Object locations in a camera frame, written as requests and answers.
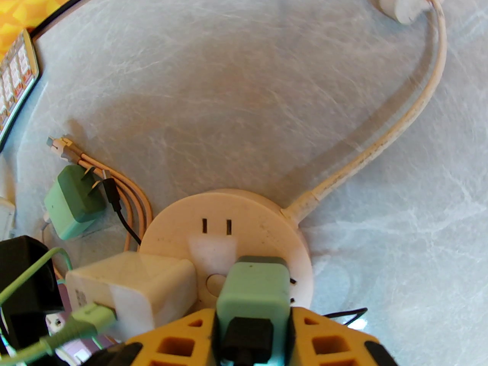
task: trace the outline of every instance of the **table surface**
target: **table surface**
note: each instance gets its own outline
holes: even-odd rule
[[[17,233],[39,237],[66,165],[49,135],[132,178],[156,213],[215,188],[291,203],[390,126],[429,75],[429,17],[403,27],[375,1],[86,1],[38,40],[43,75],[0,157]],[[313,310],[369,307],[365,331],[401,366],[488,361],[488,0],[444,7],[433,100],[302,223]],[[64,245],[82,265],[124,237],[107,212]]]

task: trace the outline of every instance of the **green usb charger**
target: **green usb charger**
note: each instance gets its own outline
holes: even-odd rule
[[[82,234],[106,207],[93,174],[80,165],[68,165],[61,171],[44,204],[56,233],[63,240]]]

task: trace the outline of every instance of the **round power socket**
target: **round power socket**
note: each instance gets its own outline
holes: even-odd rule
[[[214,190],[186,197],[154,218],[140,251],[192,261],[197,270],[197,310],[215,307],[223,283],[215,279],[225,277],[241,256],[284,258],[291,276],[293,305],[308,308],[313,272],[307,243],[280,209],[269,199],[243,190]]]

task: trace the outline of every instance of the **power strip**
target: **power strip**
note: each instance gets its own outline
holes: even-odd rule
[[[6,240],[14,227],[15,206],[0,197],[0,241]]]

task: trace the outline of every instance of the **white power cable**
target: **white power cable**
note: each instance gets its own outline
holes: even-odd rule
[[[438,26],[438,49],[437,56],[432,71],[432,75],[425,85],[424,90],[420,93],[418,99],[413,103],[411,108],[401,117],[385,134],[383,134],[375,143],[367,148],[363,153],[357,156],[349,164],[338,170],[323,182],[319,183],[311,191],[305,192],[295,202],[286,209],[282,209],[283,215],[289,218],[295,224],[300,223],[308,216],[324,199],[337,187],[342,185],[347,179],[357,174],[367,164],[376,159],[386,148],[389,147],[403,133],[424,110],[427,103],[432,98],[439,82],[441,81],[444,66],[446,65],[447,55],[447,34],[446,20],[440,0],[431,0],[434,12],[437,17]]]

